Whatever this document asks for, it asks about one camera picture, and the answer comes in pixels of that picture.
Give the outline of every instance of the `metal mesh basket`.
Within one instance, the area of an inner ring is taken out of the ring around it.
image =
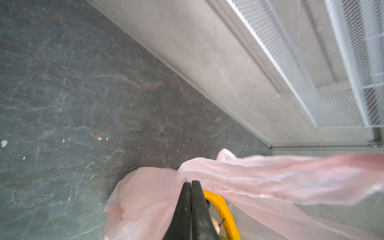
[[[319,94],[269,0],[227,0],[317,127],[384,126],[384,3],[325,0],[351,89]]]

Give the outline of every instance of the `white speck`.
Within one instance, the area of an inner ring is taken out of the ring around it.
[[[5,147],[8,144],[7,140],[1,141],[1,147]]]

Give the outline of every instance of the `dark gray floor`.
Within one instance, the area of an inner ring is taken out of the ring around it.
[[[1,1],[0,29],[0,239],[98,239],[138,167],[271,153],[85,1]]]

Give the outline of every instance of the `translucent plastic bag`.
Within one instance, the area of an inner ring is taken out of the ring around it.
[[[383,155],[237,159],[226,149],[216,161],[195,158],[183,163],[177,172],[143,167],[129,173],[108,200],[103,238],[161,240],[186,180],[199,180],[203,189],[233,204],[230,208],[243,240],[381,239],[356,228],[309,217],[294,203],[353,205],[382,191]]]

